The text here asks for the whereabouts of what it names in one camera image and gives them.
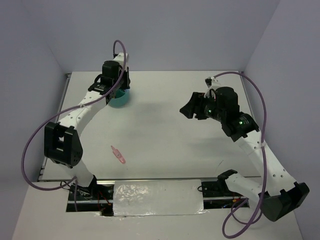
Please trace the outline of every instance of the table surface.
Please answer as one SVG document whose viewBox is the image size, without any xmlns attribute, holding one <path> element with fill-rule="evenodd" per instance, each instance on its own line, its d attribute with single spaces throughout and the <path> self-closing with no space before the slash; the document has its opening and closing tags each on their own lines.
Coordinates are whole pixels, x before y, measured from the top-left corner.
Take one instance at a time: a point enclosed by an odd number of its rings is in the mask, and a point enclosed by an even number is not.
<svg viewBox="0 0 320 240">
<path fill-rule="evenodd" d="M 41 187 L 58 182 L 37 182 Z M 121 240 L 225 240 L 222 224 L 230 209 L 211 209 L 204 214 L 145 217 L 102 217 L 97 212 L 66 212 L 67 190 L 40 191 L 28 188 L 13 240 L 121 239 Z M 236 216 L 246 221 L 252 214 L 240 208 Z M 243 226 L 231 218 L 226 232 Z M 264 216 L 237 240 L 302 240 L 293 212 L 277 222 Z"/>
<path fill-rule="evenodd" d="M 79 104 L 100 72 L 73 72 L 62 109 Z M 234 169 L 259 176 L 249 158 L 213 119 L 187 119 L 179 112 L 193 92 L 205 92 L 205 79 L 221 71 L 132 71 L 130 101 L 106 106 L 80 137 L 83 161 L 98 180 L 213 178 Z M 240 76 L 218 78 L 234 88 L 240 110 L 251 113 Z M 126 159 L 121 164 L 111 145 Z M 70 177 L 48 160 L 42 180 Z"/>
</svg>

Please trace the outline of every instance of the wall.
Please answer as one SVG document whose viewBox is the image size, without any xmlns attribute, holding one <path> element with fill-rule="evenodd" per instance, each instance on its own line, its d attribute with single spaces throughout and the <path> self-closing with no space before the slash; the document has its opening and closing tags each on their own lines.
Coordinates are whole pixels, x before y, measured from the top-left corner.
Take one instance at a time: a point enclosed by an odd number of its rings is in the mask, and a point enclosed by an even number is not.
<svg viewBox="0 0 320 240">
<path fill-rule="evenodd" d="M 20 161 L 33 130 L 58 109 L 65 76 L 20 0 L 0 7 L 0 235 L 14 232 L 27 184 Z M 43 161 L 43 134 L 30 146 L 26 170 L 35 181 Z"/>
<path fill-rule="evenodd" d="M 115 39 L 132 70 L 244 70 L 279 0 L 22 0 L 65 72 L 100 71 Z"/>
<path fill-rule="evenodd" d="M 295 213 L 304 240 L 320 236 L 320 2 L 281 0 L 245 73 L 267 104 L 266 139 L 285 168 L 310 194 Z M 258 95 L 249 87 L 256 118 Z"/>
</svg>

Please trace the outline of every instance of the teal bowl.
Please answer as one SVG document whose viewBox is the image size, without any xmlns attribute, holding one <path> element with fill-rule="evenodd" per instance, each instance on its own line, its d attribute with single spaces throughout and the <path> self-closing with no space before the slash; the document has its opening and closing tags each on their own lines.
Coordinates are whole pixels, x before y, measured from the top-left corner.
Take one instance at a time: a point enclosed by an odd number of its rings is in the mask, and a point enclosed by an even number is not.
<svg viewBox="0 0 320 240">
<path fill-rule="evenodd" d="M 112 98 L 108 105 L 113 108 L 120 108 L 129 101 L 130 90 L 118 89 L 115 93 L 115 98 Z"/>
</svg>

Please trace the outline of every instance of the pink marker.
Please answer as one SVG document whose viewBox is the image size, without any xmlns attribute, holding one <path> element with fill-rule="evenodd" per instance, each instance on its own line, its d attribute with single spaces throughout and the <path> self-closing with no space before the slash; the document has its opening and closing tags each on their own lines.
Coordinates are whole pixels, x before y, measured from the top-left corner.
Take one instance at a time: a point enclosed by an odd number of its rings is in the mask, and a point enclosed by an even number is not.
<svg viewBox="0 0 320 240">
<path fill-rule="evenodd" d="M 112 152 L 115 155 L 115 157 L 120 161 L 120 163 L 125 164 L 126 160 L 125 158 L 121 155 L 121 153 L 119 152 L 118 149 L 114 148 L 113 146 L 111 146 L 112 148 Z"/>
</svg>

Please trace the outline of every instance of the clear plastic sheet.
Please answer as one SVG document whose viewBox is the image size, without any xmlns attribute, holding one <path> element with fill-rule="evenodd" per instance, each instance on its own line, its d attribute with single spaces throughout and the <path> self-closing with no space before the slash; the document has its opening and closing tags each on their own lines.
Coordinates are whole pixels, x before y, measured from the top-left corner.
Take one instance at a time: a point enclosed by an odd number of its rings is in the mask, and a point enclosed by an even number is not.
<svg viewBox="0 0 320 240">
<path fill-rule="evenodd" d="M 195 215 L 205 213 L 200 180 L 116 181 L 115 216 Z"/>
</svg>

